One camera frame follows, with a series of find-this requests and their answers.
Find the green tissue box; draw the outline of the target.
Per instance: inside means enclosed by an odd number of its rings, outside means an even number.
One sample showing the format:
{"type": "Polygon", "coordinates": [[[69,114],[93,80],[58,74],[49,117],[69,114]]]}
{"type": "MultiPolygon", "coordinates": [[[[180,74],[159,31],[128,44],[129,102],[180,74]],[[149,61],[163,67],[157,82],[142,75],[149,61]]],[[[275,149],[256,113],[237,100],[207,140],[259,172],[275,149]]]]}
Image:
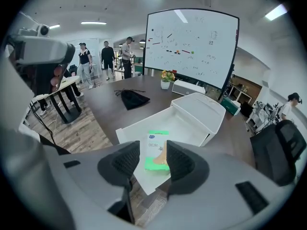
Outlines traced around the green tissue box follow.
{"type": "Polygon", "coordinates": [[[237,101],[233,101],[228,97],[224,97],[221,101],[221,105],[233,116],[237,115],[241,110],[241,104],[237,101]]]}

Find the black drawstring pouch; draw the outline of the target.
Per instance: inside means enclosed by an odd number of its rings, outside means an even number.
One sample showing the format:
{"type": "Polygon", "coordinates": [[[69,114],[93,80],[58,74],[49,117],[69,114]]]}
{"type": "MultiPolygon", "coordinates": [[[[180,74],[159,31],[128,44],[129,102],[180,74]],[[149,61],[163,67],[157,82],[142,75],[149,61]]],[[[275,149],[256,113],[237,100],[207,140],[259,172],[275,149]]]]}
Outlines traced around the black drawstring pouch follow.
{"type": "Polygon", "coordinates": [[[132,110],[147,104],[150,98],[142,95],[145,91],[135,89],[115,90],[115,95],[120,96],[127,110],[132,110]]]}

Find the round beige table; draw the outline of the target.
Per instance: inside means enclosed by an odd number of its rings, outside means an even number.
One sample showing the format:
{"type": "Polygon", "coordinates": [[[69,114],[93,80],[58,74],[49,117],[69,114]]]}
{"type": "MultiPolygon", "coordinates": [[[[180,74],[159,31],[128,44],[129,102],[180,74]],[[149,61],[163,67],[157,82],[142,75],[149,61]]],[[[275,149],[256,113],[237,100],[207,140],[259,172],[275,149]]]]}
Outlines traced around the round beige table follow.
{"type": "Polygon", "coordinates": [[[34,98],[35,101],[38,101],[38,100],[42,100],[42,99],[46,99],[47,97],[50,98],[52,104],[54,105],[56,111],[58,112],[59,116],[61,117],[62,119],[62,123],[64,124],[69,124],[71,122],[73,122],[74,120],[76,120],[80,114],[82,113],[82,110],[80,108],[80,106],[78,105],[77,103],[77,100],[75,98],[75,95],[73,93],[73,89],[71,87],[71,85],[75,82],[77,82],[79,80],[79,76],[72,76],[72,77],[68,77],[65,79],[65,81],[62,81],[58,90],[56,92],[53,92],[51,94],[41,94],[41,95],[38,95],[34,98]],[[72,98],[73,102],[74,102],[74,107],[72,108],[69,108],[62,95],[61,95],[61,91],[64,90],[64,89],[68,89],[68,92],[70,93],[70,97],[72,98]],[[64,109],[66,110],[65,113],[63,113],[60,109],[60,107],[58,106],[58,103],[56,102],[55,100],[55,96],[58,96],[61,103],[62,103],[62,106],[64,107],[64,109]]]}

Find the whiteboard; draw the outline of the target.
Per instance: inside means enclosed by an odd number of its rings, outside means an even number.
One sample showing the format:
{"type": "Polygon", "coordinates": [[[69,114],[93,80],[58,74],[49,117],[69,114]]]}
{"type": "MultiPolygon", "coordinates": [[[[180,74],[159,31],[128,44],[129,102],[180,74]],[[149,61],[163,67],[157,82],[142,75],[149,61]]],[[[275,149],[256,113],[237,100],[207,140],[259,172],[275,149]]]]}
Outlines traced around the whiteboard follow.
{"type": "Polygon", "coordinates": [[[206,9],[150,13],[143,67],[175,71],[224,91],[234,68],[239,24],[237,16],[206,9]]]}

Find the white rectangular speaker box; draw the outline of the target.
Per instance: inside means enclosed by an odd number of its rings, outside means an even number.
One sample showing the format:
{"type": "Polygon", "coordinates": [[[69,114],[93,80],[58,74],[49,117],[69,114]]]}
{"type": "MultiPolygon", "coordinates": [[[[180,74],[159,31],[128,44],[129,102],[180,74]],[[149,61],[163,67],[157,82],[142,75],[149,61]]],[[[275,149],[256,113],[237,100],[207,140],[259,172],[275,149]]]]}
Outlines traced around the white rectangular speaker box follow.
{"type": "Polygon", "coordinates": [[[173,84],[172,87],[172,92],[176,93],[176,94],[180,94],[183,96],[198,92],[201,93],[203,95],[206,94],[206,90],[204,87],[192,84],[192,83],[188,83],[188,82],[184,82],[182,80],[176,80],[173,84]]]}

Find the black office chair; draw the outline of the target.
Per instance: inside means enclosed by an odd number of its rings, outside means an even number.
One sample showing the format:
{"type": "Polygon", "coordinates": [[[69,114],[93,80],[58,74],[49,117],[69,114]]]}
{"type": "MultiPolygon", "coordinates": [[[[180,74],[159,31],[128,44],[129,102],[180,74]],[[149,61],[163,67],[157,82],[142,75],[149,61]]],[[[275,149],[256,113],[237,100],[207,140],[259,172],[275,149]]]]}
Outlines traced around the black office chair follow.
{"type": "Polygon", "coordinates": [[[250,138],[256,169],[279,186],[291,184],[296,176],[295,162],[307,143],[290,120],[271,124],[250,138]]]}

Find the green packet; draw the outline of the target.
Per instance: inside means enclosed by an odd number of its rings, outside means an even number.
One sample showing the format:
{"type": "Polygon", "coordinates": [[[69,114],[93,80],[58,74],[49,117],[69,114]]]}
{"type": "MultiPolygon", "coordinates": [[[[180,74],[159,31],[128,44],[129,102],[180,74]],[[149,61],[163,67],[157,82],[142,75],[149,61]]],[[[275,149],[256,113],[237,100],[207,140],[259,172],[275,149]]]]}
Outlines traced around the green packet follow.
{"type": "Polygon", "coordinates": [[[169,173],[170,169],[167,164],[167,140],[169,131],[150,130],[145,146],[144,168],[147,171],[169,173]]]}

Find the potted orange flower plant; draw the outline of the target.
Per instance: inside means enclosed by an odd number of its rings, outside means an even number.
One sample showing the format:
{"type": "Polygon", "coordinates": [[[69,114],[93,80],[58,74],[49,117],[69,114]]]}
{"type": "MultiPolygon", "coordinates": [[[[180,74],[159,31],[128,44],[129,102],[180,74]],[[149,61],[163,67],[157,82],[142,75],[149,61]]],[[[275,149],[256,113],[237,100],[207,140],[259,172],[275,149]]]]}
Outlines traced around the potted orange flower plant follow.
{"type": "Polygon", "coordinates": [[[161,74],[161,89],[168,90],[170,83],[175,81],[175,75],[171,71],[163,70],[161,74]]]}

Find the white equipment rack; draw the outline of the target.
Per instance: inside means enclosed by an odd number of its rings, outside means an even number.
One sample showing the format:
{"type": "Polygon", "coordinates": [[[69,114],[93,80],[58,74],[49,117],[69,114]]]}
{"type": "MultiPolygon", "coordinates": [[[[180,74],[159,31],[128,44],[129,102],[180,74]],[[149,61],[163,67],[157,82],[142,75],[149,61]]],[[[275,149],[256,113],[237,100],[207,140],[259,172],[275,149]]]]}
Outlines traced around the white equipment rack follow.
{"type": "Polygon", "coordinates": [[[265,104],[258,101],[254,103],[252,112],[246,121],[246,124],[253,123],[250,127],[254,134],[261,132],[271,124],[276,125],[279,123],[278,104],[270,105],[269,103],[265,104]]]}

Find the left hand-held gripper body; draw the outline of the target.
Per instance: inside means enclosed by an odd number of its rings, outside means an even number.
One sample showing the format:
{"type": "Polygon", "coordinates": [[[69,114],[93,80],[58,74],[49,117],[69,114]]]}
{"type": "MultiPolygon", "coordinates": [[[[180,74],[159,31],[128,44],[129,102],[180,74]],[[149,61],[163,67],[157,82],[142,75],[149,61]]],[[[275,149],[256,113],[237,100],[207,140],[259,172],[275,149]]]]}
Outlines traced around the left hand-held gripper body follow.
{"type": "Polygon", "coordinates": [[[9,36],[9,45],[13,47],[9,60],[34,96],[51,94],[50,80],[59,59],[58,41],[12,34],[9,36]]]}

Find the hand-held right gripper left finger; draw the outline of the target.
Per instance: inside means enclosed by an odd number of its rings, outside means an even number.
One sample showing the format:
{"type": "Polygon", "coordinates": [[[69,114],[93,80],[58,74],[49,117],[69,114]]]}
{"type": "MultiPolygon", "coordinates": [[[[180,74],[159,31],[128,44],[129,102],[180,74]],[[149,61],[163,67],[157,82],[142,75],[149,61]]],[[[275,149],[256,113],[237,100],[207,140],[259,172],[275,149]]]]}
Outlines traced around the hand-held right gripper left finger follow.
{"type": "Polygon", "coordinates": [[[50,146],[44,150],[73,230],[137,229],[130,179],[140,161],[139,141],[66,155],[50,146]]]}

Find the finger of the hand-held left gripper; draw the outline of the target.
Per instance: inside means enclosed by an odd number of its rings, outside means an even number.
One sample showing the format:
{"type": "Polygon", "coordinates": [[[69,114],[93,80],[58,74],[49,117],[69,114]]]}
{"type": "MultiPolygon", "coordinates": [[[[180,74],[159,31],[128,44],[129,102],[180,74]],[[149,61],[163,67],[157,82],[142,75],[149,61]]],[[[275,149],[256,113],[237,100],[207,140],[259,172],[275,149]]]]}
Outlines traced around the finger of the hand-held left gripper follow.
{"type": "Polygon", "coordinates": [[[74,54],[75,46],[73,44],[58,41],[57,55],[59,58],[59,66],[67,66],[68,64],[70,64],[74,54]]]}

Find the person's left hand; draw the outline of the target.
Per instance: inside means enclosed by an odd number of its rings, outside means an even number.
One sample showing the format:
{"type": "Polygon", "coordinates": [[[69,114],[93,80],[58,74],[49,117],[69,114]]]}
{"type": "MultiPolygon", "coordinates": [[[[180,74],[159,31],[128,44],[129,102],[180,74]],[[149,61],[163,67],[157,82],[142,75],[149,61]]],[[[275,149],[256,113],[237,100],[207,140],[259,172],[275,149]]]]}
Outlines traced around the person's left hand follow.
{"type": "Polygon", "coordinates": [[[53,71],[53,78],[50,80],[50,84],[51,84],[51,92],[55,92],[58,90],[58,88],[60,87],[62,78],[64,76],[64,69],[62,67],[62,65],[58,65],[54,71],[53,71]]]}

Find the white lidded bin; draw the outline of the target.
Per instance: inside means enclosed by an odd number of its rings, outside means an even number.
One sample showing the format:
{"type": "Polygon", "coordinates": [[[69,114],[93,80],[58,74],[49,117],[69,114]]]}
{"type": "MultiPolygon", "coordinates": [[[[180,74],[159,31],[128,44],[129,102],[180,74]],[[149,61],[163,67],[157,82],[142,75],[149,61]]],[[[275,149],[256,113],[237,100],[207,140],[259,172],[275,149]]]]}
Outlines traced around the white lidded bin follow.
{"type": "Polygon", "coordinates": [[[205,146],[218,132],[225,108],[206,95],[195,92],[172,100],[170,106],[150,117],[143,118],[116,130],[120,143],[140,142],[140,161],[134,176],[143,191],[150,195],[170,178],[170,172],[151,172],[144,168],[145,146],[150,130],[169,131],[168,140],[205,146]]]}

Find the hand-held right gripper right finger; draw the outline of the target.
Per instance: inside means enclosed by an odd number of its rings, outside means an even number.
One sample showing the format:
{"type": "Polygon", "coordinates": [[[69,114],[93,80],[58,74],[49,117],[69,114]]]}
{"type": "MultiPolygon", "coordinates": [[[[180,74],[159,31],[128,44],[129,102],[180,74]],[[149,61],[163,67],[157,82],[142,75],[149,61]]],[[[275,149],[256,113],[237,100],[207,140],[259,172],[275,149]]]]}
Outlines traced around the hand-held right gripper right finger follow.
{"type": "Polygon", "coordinates": [[[296,184],[279,186],[237,158],[190,144],[169,141],[169,173],[144,169],[148,154],[140,145],[134,175],[145,192],[171,183],[167,202],[146,230],[260,230],[284,206],[296,184]]]}

